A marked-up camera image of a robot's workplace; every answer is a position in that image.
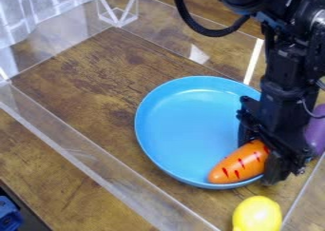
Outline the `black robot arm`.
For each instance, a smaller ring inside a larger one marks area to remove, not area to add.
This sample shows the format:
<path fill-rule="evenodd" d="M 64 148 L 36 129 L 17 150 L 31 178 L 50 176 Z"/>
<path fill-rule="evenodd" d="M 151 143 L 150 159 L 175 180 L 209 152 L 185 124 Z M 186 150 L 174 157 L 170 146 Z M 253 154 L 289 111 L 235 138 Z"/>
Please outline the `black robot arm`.
<path fill-rule="evenodd" d="M 317 154 L 308 139 L 312 123 L 325 121 L 314 107 L 325 90 L 325 0 L 221 0 L 261 22 L 266 69 L 261 98 L 239 98 L 238 142 L 261 140 L 270 150 L 262 183 L 305 172 Z"/>

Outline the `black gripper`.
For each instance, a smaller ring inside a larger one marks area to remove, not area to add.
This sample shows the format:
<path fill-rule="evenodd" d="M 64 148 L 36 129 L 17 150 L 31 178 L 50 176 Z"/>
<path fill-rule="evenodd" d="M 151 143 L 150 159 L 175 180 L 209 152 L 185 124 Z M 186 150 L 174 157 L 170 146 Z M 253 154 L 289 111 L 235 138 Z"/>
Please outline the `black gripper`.
<path fill-rule="evenodd" d="M 238 146 L 261 140 L 270 149 L 264 164 L 262 185 L 284 181 L 290 174 L 305 173 L 313 157 L 304 131 L 318 96 L 316 85 L 280 85 L 262 77 L 258 100 L 239 98 Z"/>

